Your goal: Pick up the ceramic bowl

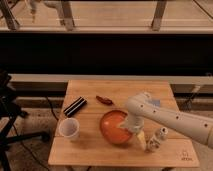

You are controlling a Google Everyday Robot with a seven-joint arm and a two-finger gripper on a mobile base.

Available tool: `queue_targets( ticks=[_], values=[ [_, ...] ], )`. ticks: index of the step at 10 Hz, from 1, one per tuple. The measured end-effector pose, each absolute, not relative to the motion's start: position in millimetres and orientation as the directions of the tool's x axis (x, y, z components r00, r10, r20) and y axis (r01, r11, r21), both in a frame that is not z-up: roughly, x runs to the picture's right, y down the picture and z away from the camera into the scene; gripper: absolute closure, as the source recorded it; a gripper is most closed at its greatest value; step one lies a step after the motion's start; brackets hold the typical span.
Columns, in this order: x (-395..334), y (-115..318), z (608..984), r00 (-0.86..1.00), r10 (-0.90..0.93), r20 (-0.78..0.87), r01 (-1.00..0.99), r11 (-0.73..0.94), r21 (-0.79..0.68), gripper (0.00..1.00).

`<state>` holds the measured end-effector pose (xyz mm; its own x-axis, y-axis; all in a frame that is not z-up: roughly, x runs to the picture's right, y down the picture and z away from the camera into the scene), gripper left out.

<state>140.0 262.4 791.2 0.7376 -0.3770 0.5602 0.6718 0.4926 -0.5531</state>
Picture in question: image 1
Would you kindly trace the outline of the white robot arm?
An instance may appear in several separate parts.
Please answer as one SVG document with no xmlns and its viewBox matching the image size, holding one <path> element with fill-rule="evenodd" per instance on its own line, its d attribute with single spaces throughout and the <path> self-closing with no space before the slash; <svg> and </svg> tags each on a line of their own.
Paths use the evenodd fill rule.
<svg viewBox="0 0 213 171">
<path fill-rule="evenodd" d="M 139 133 L 147 118 L 213 149 L 213 118 L 156 106 L 148 92 L 129 97 L 125 107 L 128 114 L 120 127 L 131 133 Z"/>
</svg>

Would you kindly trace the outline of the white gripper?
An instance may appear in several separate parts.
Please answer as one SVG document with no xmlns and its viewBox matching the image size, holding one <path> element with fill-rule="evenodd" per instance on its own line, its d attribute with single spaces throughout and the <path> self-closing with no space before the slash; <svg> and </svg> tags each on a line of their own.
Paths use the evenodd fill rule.
<svg viewBox="0 0 213 171">
<path fill-rule="evenodd" d="M 125 119 L 119 124 L 122 129 L 127 129 L 129 132 L 136 134 L 136 137 L 143 150 L 146 149 L 145 133 L 141 131 L 144 126 L 144 120 L 142 116 L 128 114 Z"/>
</svg>

